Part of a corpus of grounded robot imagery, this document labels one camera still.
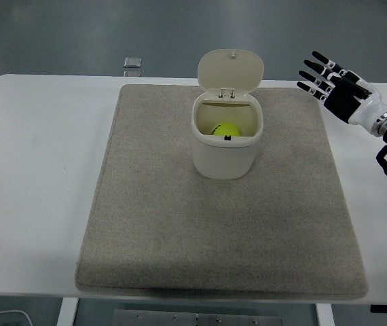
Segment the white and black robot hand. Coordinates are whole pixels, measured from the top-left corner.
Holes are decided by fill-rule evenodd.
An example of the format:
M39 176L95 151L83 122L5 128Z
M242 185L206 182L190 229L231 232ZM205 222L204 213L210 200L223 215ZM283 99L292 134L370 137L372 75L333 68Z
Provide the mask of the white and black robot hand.
M319 100L335 117L348 124L365 124L380 106L379 92L355 72L314 51L316 61L305 59L309 72L300 70L305 82L297 86Z

